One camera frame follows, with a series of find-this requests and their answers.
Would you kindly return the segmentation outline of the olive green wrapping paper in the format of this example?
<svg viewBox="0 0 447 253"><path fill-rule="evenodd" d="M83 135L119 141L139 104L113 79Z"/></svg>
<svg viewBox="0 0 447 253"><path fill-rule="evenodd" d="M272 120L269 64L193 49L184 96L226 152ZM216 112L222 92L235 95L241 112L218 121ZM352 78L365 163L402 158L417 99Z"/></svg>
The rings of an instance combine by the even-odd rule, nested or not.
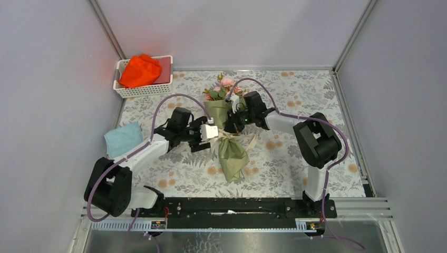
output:
<svg viewBox="0 0 447 253"><path fill-rule="evenodd" d="M232 110L232 105L224 100L205 101L204 106L214 119L218 129L224 130L227 122L227 112ZM240 180L241 170L249 162L249 156L244 147L233 139L218 141L218 160L225 179L228 183Z"/></svg>

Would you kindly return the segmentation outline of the cream ribbon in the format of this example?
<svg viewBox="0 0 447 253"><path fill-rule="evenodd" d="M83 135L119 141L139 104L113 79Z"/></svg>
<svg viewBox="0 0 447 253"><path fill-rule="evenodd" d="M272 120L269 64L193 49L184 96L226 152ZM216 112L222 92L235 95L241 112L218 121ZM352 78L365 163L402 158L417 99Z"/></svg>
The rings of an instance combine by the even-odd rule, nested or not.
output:
<svg viewBox="0 0 447 253"><path fill-rule="evenodd" d="M248 145L244 147L244 150L247 152L247 154L249 154L257 144L258 137L254 133L250 133L248 135L236 135L226 132L222 129L219 129L218 131L218 136L216 138L210 139L209 141L211 147L215 146L218 141L223 141L224 139L233 139L237 142L247 141Z"/></svg>

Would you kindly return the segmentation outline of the pink fake flower bunch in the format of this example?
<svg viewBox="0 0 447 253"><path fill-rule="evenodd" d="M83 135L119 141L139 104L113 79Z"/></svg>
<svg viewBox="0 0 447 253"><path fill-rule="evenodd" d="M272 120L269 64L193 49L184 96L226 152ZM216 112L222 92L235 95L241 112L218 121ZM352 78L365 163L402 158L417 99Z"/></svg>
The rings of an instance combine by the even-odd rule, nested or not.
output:
<svg viewBox="0 0 447 253"><path fill-rule="evenodd" d="M233 79L224 77L223 73L217 75L217 81L214 87L205 88L202 92L205 95L205 101L224 100L235 86Z"/></svg>

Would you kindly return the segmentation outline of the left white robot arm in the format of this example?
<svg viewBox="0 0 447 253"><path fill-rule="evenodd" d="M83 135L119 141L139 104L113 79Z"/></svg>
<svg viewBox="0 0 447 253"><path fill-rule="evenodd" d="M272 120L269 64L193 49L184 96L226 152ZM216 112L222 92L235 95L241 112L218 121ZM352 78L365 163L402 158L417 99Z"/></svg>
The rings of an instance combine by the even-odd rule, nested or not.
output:
<svg viewBox="0 0 447 253"><path fill-rule="evenodd" d="M113 217L127 209L143 209L152 217L160 215L164 195L153 187L134 187L133 176L182 143L187 143L191 152L209 149L209 141L218 137L219 129L213 118L195 119L189 110L175 108L171 118L153 133L152 140L121 156L96 161L84 192L89 207L95 206Z"/></svg>

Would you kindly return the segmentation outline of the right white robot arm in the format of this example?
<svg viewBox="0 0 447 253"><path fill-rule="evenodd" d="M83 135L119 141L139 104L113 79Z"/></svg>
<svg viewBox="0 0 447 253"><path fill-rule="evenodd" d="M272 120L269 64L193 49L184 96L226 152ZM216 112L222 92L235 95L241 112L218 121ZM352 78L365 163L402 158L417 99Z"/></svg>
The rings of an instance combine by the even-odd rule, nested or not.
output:
<svg viewBox="0 0 447 253"><path fill-rule="evenodd" d="M225 131L240 133L246 125L255 124L265 130L275 130L295 136L302 157L308 164L308 184L302 203L304 214L315 217L323 211L324 183L327 163L337 158L342 143L334 129L327 124L324 114L316 112L309 117L286 115L266 107L258 92L244 96L245 103L233 95L225 102L231 106L227 112Z"/></svg>

